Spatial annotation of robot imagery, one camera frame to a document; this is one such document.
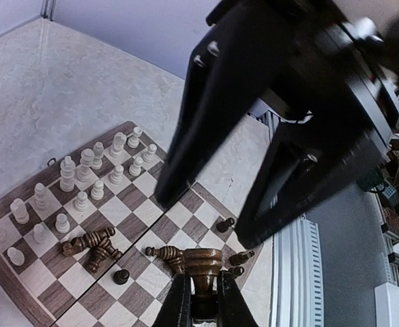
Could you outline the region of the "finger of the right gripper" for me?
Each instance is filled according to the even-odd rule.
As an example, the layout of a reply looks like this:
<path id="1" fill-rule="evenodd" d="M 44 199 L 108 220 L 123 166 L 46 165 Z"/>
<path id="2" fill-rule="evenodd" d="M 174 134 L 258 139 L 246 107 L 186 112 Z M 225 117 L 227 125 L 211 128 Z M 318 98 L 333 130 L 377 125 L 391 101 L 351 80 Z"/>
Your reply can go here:
<path id="1" fill-rule="evenodd" d="M 325 116 L 281 122 L 237 220 L 239 242 L 255 248 L 381 159 L 382 139 L 365 122 Z"/>

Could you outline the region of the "dark bishop piece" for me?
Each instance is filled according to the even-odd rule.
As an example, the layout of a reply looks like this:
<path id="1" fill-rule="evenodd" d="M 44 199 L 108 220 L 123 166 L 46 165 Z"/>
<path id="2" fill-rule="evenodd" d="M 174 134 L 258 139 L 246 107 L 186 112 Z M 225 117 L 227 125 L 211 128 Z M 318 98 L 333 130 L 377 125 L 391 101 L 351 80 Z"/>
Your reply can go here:
<path id="1" fill-rule="evenodd" d="M 245 268 L 243 266 L 232 266 L 228 269 L 228 271 L 234 276 L 234 278 L 238 278 L 242 276 L 245 272 Z"/>

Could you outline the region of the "dark rook piece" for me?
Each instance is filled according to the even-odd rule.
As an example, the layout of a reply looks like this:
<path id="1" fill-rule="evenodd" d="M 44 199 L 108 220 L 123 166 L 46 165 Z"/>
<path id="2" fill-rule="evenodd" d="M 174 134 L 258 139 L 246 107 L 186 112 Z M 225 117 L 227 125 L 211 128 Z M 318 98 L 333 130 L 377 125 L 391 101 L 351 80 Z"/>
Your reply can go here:
<path id="1" fill-rule="evenodd" d="M 253 250 L 242 251 L 237 254 L 232 255 L 228 261 L 231 266 L 240 266 L 245 264 L 250 258 L 255 256 L 255 252 Z"/>

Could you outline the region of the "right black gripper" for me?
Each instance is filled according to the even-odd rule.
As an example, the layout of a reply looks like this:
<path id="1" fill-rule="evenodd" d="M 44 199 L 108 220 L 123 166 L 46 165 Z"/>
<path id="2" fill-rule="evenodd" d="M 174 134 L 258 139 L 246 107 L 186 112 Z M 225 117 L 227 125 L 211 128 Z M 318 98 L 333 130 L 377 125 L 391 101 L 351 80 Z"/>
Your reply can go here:
<path id="1" fill-rule="evenodd" d="M 277 1 L 297 23 L 289 69 L 262 100 L 282 119 L 364 114 L 399 127 L 399 101 L 379 58 L 385 45 L 367 17 L 350 23 L 328 1 Z M 286 57 L 288 33 L 260 25 L 214 26 L 190 56 L 177 128 L 155 189 L 178 201 L 266 90 Z"/>

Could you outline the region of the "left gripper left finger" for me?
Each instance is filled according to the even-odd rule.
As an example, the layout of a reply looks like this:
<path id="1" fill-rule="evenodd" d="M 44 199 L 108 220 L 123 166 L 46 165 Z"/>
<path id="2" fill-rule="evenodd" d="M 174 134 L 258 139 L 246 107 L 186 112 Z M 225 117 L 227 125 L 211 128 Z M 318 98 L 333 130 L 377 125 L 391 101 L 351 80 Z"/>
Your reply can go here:
<path id="1" fill-rule="evenodd" d="M 176 274 L 153 327 L 191 327 L 191 281 L 187 274 Z"/>

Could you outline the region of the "dark queen piece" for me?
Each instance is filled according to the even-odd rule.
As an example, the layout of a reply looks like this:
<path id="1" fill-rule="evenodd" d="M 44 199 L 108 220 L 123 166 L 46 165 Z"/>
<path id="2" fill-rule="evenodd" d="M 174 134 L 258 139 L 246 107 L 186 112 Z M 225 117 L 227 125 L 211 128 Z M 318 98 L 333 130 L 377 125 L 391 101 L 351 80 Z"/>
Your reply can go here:
<path id="1" fill-rule="evenodd" d="M 218 249 L 186 249 L 183 266 L 194 284 L 191 299 L 192 319 L 195 322 L 213 321 L 218 314 L 215 278 L 222 268 L 222 252 Z"/>

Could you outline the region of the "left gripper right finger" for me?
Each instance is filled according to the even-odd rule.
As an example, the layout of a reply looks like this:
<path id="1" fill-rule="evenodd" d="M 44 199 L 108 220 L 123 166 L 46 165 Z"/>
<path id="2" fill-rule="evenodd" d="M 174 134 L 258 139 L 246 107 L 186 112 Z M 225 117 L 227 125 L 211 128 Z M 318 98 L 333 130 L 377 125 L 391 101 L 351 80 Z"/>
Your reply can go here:
<path id="1" fill-rule="evenodd" d="M 217 304 L 219 327 L 258 327 L 233 275 L 221 270 L 217 277 Z"/>

